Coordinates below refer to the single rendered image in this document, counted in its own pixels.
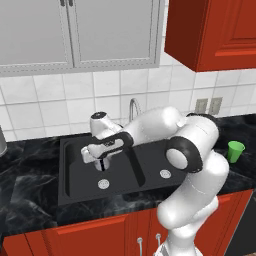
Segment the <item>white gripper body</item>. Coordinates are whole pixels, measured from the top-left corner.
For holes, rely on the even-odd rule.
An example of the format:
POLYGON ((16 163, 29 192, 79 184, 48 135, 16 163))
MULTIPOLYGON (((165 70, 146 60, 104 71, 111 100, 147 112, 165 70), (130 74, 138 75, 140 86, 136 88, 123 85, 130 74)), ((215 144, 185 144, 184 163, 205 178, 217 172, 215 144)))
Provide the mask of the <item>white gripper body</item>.
POLYGON ((105 146, 104 144, 90 144, 81 149, 82 159, 85 163, 91 163, 97 159, 104 158, 108 155, 113 155, 118 152, 113 146, 105 146))

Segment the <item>black double basin sink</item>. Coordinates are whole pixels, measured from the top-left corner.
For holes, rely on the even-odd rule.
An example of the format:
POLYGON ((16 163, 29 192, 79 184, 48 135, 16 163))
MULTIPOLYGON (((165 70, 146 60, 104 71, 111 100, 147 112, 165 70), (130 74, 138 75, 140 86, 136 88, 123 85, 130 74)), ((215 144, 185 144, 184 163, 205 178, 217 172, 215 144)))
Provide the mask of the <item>black double basin sink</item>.
POLYGON ((81 149, 91 142, 84 134, 60 140, 58 204, 106 198, 145 190, 179 186, 186 174, 165 157, 166 140, 140 145, 114 155, 105 171, 85 164, 81 149))

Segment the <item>green cup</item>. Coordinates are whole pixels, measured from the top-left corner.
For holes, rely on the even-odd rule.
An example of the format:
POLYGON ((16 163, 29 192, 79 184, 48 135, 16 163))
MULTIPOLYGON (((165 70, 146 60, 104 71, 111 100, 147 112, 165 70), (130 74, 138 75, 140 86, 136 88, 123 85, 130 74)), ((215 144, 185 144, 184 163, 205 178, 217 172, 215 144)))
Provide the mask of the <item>green cup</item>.
POLYGON ((227 159, 230 163, 235 163, 240 155, 245 150, 245 146, 243 143, 239 141, 229 141, 228 142, 228 154, 227 159))

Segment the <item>silver curved tap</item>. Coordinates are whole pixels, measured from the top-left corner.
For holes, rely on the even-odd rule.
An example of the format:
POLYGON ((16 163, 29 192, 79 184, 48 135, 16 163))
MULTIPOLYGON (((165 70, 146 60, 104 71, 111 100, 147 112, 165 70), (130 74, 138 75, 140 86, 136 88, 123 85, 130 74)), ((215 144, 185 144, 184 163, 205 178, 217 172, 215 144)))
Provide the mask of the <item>silver curved tap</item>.
POLYGON ((141 114, 139 102, 136 98, 132 98, 129 103, 129 121, 141 114))

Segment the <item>red base cupboard door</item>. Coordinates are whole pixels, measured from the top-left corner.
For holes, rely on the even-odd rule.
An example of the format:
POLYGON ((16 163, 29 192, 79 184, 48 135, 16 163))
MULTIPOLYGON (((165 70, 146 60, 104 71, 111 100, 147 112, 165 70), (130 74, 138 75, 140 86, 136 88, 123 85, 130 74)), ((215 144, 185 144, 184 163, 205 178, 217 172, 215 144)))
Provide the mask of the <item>red base cupboard door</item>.
MULTIPOLYGON (((220 195, 218 209, 206 220, 198 230, 195 245, 203 256, 224 256, 236 227, 241 219, 253 190, 220 195)), ((156 234, 161 234, 161 243, 166 239, 168 231, 157 219, 157 209, 151 210, 146 255, 153 256, 158 249, 156 234)))
POLYGON ((128 256, 132 214, 25 234, 34 256, 128 256))

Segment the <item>grey metal container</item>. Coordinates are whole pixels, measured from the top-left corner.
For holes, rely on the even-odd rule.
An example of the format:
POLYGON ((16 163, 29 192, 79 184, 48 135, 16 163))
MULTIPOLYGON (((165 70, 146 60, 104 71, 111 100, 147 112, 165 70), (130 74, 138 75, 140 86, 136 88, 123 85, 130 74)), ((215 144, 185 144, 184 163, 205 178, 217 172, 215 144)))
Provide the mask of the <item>grey metal container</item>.
POLYGON ((2 131, 2 128, 0 126, 0 157, 3 156, 7 151, 7 144, 6 140, 2 131))

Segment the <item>red base cupboard panel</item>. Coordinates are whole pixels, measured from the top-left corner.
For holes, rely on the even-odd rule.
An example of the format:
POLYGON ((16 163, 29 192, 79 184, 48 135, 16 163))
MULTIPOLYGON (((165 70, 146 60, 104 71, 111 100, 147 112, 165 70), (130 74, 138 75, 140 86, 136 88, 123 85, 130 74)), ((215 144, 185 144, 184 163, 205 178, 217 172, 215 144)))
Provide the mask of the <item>red base cupboard panel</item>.
POLYGON ((0 256, 31 256, 25 236, 19 234, 5 237, 0 256))

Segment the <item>black dishwasher front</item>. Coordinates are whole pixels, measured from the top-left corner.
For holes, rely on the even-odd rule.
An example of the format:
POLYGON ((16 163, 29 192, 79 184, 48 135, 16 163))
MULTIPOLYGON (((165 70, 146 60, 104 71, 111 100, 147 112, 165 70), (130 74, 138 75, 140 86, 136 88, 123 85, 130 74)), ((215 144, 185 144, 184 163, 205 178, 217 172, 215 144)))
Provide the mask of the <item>black dishwasher front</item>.
POLYGON ((256 193, 251 196, 235 235, 238 256, 256 252, 256 193))

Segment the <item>grey wall socket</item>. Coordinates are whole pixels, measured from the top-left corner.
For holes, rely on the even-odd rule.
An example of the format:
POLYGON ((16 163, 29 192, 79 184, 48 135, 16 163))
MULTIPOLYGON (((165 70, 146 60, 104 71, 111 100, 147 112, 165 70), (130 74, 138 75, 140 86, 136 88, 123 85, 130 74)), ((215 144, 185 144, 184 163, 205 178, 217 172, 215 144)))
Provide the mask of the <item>grey wall socket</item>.
POLYGON ((210 103, 210 108, 209 108, 209 114, 217 115, 220 111, 221 103, 222 103, 221 97, 212 98, 210 103))
POLYGON ((207 108, 208 99, 198 99, 196 101, 195 112, 205 113, 207 108))

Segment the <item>grey wall cupboard door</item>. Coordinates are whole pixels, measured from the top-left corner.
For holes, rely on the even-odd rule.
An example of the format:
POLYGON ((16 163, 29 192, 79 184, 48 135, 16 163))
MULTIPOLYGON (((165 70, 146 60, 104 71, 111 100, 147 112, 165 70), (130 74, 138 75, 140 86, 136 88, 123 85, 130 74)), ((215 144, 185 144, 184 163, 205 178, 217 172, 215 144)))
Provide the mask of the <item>grey wall cupboard door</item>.
POLYGON ((74 0, 67 4, 74 66, 91 71, 159 64, 164 0, 74 0))
POLYGON ((0 72, 73 66, 68 0, 0 0, 0 72))

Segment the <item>red wall cupboard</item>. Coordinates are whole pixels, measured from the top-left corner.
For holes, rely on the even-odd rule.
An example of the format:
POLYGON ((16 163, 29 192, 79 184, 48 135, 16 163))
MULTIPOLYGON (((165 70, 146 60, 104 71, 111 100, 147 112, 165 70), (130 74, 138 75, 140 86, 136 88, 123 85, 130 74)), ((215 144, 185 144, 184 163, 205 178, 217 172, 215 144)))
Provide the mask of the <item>red wall cupboard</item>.
POLYGON ((169 0, 165 52, 195 72, 256 68, 256 0, 169 0))

